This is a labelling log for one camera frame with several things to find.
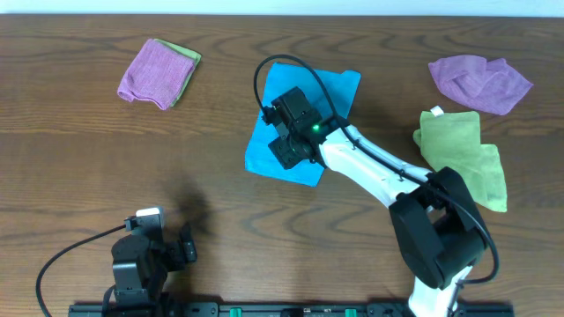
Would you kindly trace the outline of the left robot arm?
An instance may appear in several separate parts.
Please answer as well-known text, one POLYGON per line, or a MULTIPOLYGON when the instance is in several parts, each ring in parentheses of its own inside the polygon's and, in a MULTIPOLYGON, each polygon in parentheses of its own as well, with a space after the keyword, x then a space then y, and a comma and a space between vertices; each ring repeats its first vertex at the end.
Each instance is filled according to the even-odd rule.
POLYGON ((170 272, 197 260, 191 227, 185 224, 176 240, 164 240, 160 225, 138 226, 112 247, 115 299, 120 309, 154 308, 170 272))

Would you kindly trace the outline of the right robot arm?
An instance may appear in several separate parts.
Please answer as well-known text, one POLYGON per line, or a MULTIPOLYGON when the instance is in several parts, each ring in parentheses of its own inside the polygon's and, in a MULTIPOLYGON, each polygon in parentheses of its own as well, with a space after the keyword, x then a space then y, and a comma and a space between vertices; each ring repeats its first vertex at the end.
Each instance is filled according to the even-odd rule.
POLYGON ((289 169, 302 160, 343 174, 390 212, 404 262, 415 275, 408 306, 416 316, 456 316, 459 291, 495 246, 462 177, 413 166, 368 141, 354 126, 280 122, 269 145, 289 169))

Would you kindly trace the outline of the blue microfiber cloth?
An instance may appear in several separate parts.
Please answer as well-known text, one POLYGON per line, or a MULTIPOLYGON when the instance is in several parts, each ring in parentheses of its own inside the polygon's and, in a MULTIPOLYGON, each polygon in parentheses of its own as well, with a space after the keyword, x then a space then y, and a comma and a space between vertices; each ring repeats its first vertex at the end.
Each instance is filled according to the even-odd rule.
MULTIPOLYGON (((353 106, 361 74, 354 70, 342 73, 317 70, 315 73, 323 81, 338 114, 347 117, 353 106)), ((274 63, 271 66, 263 88, 263 105, 269 107, 274 99, 295 86, 304 92, 308 101, 323 117, 332 115, 328 101, 312 74, 303 67, 284 63, 274 63)), ((315 187, 323 175, 324 168, 302 161, 294 168, 285 170, 268 147, 277 136, 273 126, 266 125, 262 118, 257 119, 245 152, 245 169, 260 176, 315 187)))

